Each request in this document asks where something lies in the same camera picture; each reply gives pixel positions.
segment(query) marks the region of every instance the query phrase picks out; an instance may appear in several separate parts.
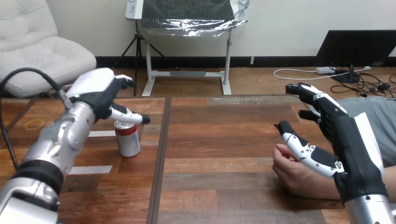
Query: white wall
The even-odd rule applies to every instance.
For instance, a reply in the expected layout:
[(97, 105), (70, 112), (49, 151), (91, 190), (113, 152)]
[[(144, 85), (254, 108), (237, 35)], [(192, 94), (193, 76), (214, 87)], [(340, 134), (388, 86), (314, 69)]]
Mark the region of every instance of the white wall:
[[(134, 36), (127, 0), (47, 2), (59, 36), (95, 56), (120, 56)], [(315, 56), (330, 29), (396, 29), (395, 0), (251, 0), (249, 9), (250, 21), (233, 32), (232, 56)], [(150, 39), (166, 56), (224, 56), (226, 38)]]

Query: white metal stand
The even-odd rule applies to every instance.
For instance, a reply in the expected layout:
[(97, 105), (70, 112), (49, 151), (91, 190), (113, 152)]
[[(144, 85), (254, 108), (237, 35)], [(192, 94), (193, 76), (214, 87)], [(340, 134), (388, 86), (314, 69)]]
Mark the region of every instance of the white metal stand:
[(142, 96), (148, 97), (151, 95), (153, 90), (154, 82), (156, 77), (220, 77), (221, 83), (223, 85), (223, 94), (231, 95), (230, 82), (228, 80), (230, 73), (230, 59), (231, 59), (231, 30), (228, 34), (227, 39), (227, 52), (226, 52), (226, 66), (225, 71), (222, 72), (200, 72), (200, 71), (153, 71), (151, 70), (151, 54), (150, 54), (150, 40), (146, 38), (146, 63), (147, 63), (147, 76), (148, 80)]

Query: rubber band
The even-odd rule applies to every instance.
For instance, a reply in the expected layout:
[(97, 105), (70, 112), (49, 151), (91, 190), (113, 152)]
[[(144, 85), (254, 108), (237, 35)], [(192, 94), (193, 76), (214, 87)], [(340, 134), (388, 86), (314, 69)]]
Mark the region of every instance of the rubber band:
[[(35, 121), (40, 121), (41, 124), (40, 124), (39, 126), (37, 126), (37, 127), (29, 128), (28, 125), (29, 125), (30, 123), (35, 122)], [(29, 130), (29, 131), (37, 130), (37, 129), (39, 129), (40, 127), (42, 127), (42, 126), (44, 125), (44, 123), (45, 123), (45, 122), (44, 122), (43, 120), (41, 120), (41, 119), (30, 120), (30, 121), (28, 121), (28, 122), (25, 124), (25, 129), (26, 129), (26, 130)]]

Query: white armchair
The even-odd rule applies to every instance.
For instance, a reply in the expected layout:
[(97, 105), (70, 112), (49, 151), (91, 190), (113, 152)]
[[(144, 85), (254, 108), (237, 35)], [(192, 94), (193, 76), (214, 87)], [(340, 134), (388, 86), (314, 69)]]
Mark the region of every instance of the white armchair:
[[(32, 67), (63, 84), (95, 69), (94, 55), (81, 45), (58, 37), (45, 0), (0, 0), (0, 81), (18, 68)], [(11, 78), (6, 91), (27, 97), (51, 89), (38, 74)]]

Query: robotic arm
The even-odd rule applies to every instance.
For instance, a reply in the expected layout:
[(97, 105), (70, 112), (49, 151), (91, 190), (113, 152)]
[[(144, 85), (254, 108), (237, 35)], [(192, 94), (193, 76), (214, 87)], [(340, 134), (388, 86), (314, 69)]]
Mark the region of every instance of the robotic arm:
[(317, 112), (300, 111), (299, 116), (317, 122), (334, 151), (310, 146), (284, 120), (276, 127), (292, 153), (309, 169), (334, 179), (351, 223), (394, 224), (381, 154), (366, 114), (349, 117), (329, 95), (308, 84), (289, 84), (286, 93), (315, 108)]
[(134, 86), (131, 78), (98, 69), (80, 76), (66, 93), (63, 116), (42, 129), (10, 181), (0, 191), (0, 223), (61, 224), (59, 194), (92, 125), (112, 118), (148, 124), (150, 118), (115, 104), (120, 89)]

